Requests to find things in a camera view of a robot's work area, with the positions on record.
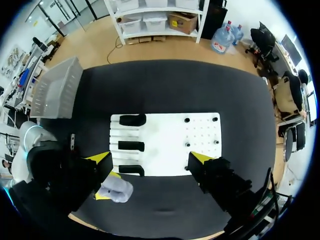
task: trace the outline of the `wooden floor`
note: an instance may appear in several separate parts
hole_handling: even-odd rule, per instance
[[[107,56],[115,48],[118,37],[111,18],[107,16],[90,23],[86,29],[86,31],[78,29],[68,35],[52,60],[45,65],[50,68],[73,56],[78,57],[84,69],[108,64]],[[153,41],[116,48],[110,54],[109,61],[113,64],[137,60],[195,60],[224,65],[258,75],[252,63],[251,54],[245,54],[243,46],[236,46],[236,49],[236,54],[220,55],[211,50],[209,40],[201,39],[200,43],[196,44],[194,38],[191,37],[169,36],[165,42]],[[271,98],[272,90],[270,85],[269,89]],[[283,143],[283,140],[279,137],[277,137],[276,141],[277,143]],[[284,167],[283,147],[277,145],[273,169],[275,183],[281,181]]]

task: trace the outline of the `cardboard box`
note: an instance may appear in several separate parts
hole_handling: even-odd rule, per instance
[[[139,37],[139,43],[147,43],[147,42],[151,42],[151,40],[152,40],[151,36]]]
[[[196,29],[197,19],[198,15],[194,13],[172,12],[169,14],[169,26],[171,29],[190,34]]]
[[[128,45],[138,44],[138,43],[139,43],[139,38],[138,37],[128,38],[126,40],[126,44],[128,44]]]
[[[23,59],[22,59],[22,65],[26,65],[28,60],[29,60],[30,56],[29,54],[24,55]]]
[[[164,42],[166,40],[166,36],[153,36],[153,41]]]
[[[60,33],[58,33],[58,35],[56,36],[55,42],[60,44],[65,40],[65,37],[62,36]]]

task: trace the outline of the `black cabinet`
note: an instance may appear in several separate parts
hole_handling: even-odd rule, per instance
[[[204,0],[200,1],[200,9],[203,8]],[[222,24],[225,21],[227,14],[226,9],[227,1],[223,0],[211,0],[208,7],[208,12],[206,14],[203,31],[201,38],[203,39],[212,39],[213,35],[217,29],[222,27]]]

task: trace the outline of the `white shelf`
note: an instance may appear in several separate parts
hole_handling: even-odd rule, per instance
[[[138,38],[138,37],[143,37],[143,36],[184,36],[184,37],[194,37],[196,38],[198,36],[197,30],[194,30],[191,34],[185,34],[181,31],[177,31],[174,29],[169,28],[167,25],[165,27],[164,31],[148,31],[146,26],[142,27],[142,30],[137,33],[131,33],[131,34],[126,34],[125,32],[122,34],[124,39],[129,39],[129,38]]]
[[[167,7],[147,7],[145,0],[139,0],[139,8],[120,12],[117,11],[114,13],[113,7],[111,5],[112,0],[104,0],[104,3],[106,5],[106,8],[108,9],[108,12],[110,13],[110,17],[112,19],[113,25],[115,27],[116,32],[119,35],[119,39],[123,45],[126,44],[125,39],[128,38],[138,38],[143,36],[184,36],[184,37],[193,37],[195,38],[195,42],[198,44],[200,42],[201,34],[204,29],[205,25],[205,19],[207,17],[208,7],[210,0],[204,0],[203,3],[203,10],[194,10],[194,9],[187,9],[187,8],[181,8],[176,7],[176,1],[175,0],[168,0],[168,6]],[[170,29],[168,24],[164,31],[158,31],[158,32],[149,32],[147,31],[147,27],[145,24],[142,23],[142,30],[137,33],[127,34],[123,32],[120,25],[118,24],[119,17],[123,17],[130,14],[139,14],[139,13],[146,13],[146,12],[184,12],[184,13],[192,13],[199,15],[198,17],[198,31],[194,30],[191,34],[185,34],[180,31],[176,31],[174,29]]]
[[[192,13],[192,14],[203,14],[203,11],[201,10],[194,10],[194,9],[188,9],[188,8],[181,8],[176,7],[175,1],[169,0],[168,6],[166,7],[147,7],[146,3],[144,1],[139,2],[139,8],[129,10],[129,11],[117,11],[114,16],[116,18],[123,17],[125,15],[129,14],[140,14],[140,13],[146,13],[146,12],[184,12],[184,13]]]

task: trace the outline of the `transparent plastic crate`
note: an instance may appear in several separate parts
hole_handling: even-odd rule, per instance
[[[36,85],[30,117],[70,119],[83,71],[77,57],[49,69]]]

